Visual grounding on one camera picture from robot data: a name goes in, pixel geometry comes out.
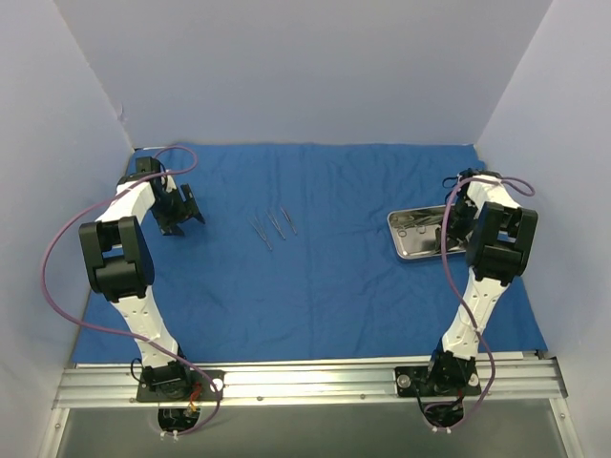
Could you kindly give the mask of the stainless steel instrument tray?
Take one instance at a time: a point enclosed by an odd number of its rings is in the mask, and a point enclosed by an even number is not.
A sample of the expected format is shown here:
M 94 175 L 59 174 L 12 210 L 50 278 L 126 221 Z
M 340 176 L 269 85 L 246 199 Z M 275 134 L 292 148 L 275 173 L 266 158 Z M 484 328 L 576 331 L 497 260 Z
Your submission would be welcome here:
M 432 231 L 431 226 L 427 227 L 424 234 L 417 234 L 415 230 L 410 230 L 405 237 L 400 237 L 396 229 L 393 227 L 393 220 L 398 213 L 414 211 L 441 213 L 443 218 L 445 206 L 438 205 L 415 209 L 396 210 L 388 214 L 387 222 L 397 256 L 402 260 L 422 260 L 439 257 L 441 255 L 441 225 L 436 228 L 435 232 Z

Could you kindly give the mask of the blue surgical cloth wrap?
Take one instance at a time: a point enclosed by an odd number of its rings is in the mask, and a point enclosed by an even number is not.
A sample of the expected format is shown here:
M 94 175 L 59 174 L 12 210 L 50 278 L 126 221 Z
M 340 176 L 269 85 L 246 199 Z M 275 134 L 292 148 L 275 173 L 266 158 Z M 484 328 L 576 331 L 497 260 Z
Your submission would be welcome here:
M 467 145 L 189 145 L 160 155 L 203 221 L 142 230 L 166 327 L 197 363 L 428 355 L 460 308 L 460 256 L 398 258 L 395 210 L 442 204 Z

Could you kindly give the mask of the steel tweezers medium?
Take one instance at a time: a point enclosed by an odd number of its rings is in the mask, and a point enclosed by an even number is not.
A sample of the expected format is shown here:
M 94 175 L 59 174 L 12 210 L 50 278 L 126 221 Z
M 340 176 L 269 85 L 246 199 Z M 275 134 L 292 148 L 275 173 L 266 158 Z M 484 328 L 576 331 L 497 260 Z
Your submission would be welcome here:
M 281 237 L 281 239 L 282 240 L 286 240 L 286 237 L 284 235 L 283 229 L 282 229 L 279 221 L 277 220 L 275 214 L 273 213 L 273 211 L 272 210 L 266 210 L 265 213 L 266 213 L 268 219 L 270 220 L 270 222 L 272 223 L 273 227 L 275 228 L 275 230 L 277 231 L 277 233 Z

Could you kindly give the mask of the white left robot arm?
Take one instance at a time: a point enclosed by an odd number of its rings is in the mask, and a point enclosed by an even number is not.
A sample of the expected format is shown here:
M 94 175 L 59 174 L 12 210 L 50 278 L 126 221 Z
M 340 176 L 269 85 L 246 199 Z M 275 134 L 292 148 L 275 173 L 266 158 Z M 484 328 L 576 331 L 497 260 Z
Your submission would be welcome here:
M 141 354 L 140 382 L 171 400 L 185 398 L 193 386 L 190 369 L 180 362 L 178 342 L 166 328 L 153 293 L 155 268 L 141 230 L 152 214 L 164 236 L 183 236 L 189 219 L 205 223 L 189 185 L 162 176 L 162 163 L 146 156 L 136 171 L 122 177 L 116 200 L 78 235 L 92 290 L 120 313 Z

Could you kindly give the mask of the steel forceps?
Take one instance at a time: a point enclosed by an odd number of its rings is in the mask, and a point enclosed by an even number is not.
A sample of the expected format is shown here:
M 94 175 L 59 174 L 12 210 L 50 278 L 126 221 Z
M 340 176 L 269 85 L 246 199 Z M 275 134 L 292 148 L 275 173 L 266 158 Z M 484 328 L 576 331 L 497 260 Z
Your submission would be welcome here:
M 294 221 L 292 220 L 291 215 L 289 215 L 289 213 L 287 212 L 287 210 L 283 206 L 281 206 L 280 208 L 281 208 L 281 212 L 284 215 L 284 218 L 287 221 L 287 223 L 288 223 L 292 233 L 295 236 L 297 236 L 297 234 L 298 234 L 297 227 L 296 227 Z

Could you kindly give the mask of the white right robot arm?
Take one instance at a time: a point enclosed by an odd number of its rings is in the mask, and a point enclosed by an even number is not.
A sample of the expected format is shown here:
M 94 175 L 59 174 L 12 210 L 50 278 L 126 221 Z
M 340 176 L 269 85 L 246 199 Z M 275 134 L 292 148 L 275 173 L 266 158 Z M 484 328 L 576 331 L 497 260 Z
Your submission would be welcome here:
M 210 219 L 192 224 L 168 278 L 177 339 L 196 362 L 246 363 L 465 354 L 477 336 L 500 351 L 534 349 L 542 337 L 519 280 L 523 248 L 495 239 L 487 205 L 467 254 L 444 262 L 401 260 L 386 224 L 398 203 L 437 192 L 373 176 L 308 173 L 282 184 L 294 236 L 265 244 L 254 204 L 271 194 L 254 179 L 216 187 Z

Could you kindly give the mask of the steel tweezers long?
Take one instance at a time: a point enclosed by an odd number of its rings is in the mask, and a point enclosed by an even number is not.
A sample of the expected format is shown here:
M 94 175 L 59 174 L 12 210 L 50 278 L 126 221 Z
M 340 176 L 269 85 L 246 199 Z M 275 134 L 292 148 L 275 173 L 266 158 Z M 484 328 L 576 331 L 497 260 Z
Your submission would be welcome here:
M 255 232 L 258 234 L 259 238 L 263 241 L 267 249 L 269 251 L 272 251 L 273 246 L 268 238 L 267 233 L 264 230 L 263 224 L 259 221 L 259 219 L 257 217 L 254 217 L 253 219 L 249 220 L 249 223 L 251 224 Z

